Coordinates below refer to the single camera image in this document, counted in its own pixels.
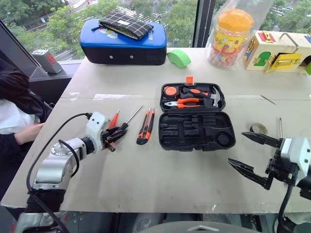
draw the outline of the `blue case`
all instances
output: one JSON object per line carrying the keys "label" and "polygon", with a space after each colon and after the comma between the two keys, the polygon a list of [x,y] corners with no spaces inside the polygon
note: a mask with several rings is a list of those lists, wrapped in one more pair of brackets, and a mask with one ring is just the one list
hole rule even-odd
{"label": "blue case", "polygon": [[118,65],[161,65],[166,58],[166,34],[158,23],[141,40],[98,27],[98,19],[86,21],[80,35],[80,45],[90,62]]}

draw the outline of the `tape roll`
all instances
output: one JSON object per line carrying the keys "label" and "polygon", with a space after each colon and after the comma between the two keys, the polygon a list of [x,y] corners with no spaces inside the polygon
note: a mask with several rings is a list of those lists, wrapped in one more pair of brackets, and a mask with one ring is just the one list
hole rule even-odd
{"label": "tape roll", "polygon": [[260,124],[260,123],[252,124],[252,126],[249,128],[249,131],[253,133],[261,133],[265,135],[268,134],[267,128],[263,124]]}

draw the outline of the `table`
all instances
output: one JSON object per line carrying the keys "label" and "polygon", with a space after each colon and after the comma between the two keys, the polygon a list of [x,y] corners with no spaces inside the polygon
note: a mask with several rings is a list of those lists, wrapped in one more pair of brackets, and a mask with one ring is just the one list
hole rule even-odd
{"label": "table", "polygon": [[[275,180],[267,191],[240,175],[227,159],[240,160],[254,166],[259,175],[265,175],[274,149],[241,135],[255,122],[264,124],[270,136],[279,137],[278,119],[282,117],[284,137],[306,136],[311,141],[310,76],[293,73],[266,76],[257,71],[245,71],[243,67],[223,71],[206,61],[204,49],[183,50],[192,60],[186,69],[178,69],[168,60],[162,66],[109,66],[84,59],[28,152],[2,204],[25,206],[28,169],[44,143],[66,119],[77,113],[94,111],[112,118],[120,109],[118,122],[123,122],[143,104],[143,111],[130,122],[127,135],[115,144],[115,152],[105,150],[90,154],[80,163],[79,172],[70,181],[62,210],[278,212],[286,186]],[[211,152],[179,152],[166,151],[160,146],[157,126],[161,115],[161,86],[185,82],[188,75],[194,76],[195,82],[216,83],[221,87],[226,101],[223,111],[230,116],[236,135],[234,147]],[[136,136],[149,106],[154,106],[156,111],[154,131],[145,146],[138,146]],[[57,139],[83,137],[85,125],[85,117],[73,120],[52,144]],[[46,150],[40,161],[48,153]],[[311,202],[301,198],[299,189],[295,188],[286,211],[310,209]]]}

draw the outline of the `white shirt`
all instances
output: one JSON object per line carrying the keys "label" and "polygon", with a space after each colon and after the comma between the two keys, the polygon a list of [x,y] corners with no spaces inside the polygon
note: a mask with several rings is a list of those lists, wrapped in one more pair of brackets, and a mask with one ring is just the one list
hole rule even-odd
{"label": "white shirt", "polygon": [[13,102],[0,99],[0,134],[19,133],[35,123],[40,120],[34,114],[24,113]]}

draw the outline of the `plastic bag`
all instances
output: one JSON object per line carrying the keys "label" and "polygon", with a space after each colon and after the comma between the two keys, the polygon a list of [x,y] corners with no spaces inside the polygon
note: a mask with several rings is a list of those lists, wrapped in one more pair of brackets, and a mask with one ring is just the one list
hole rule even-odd
{"label": "plastic bag", "polygon": [[209,62],[234,69],[274,0],[228,0],[216,13],[206,44]]}

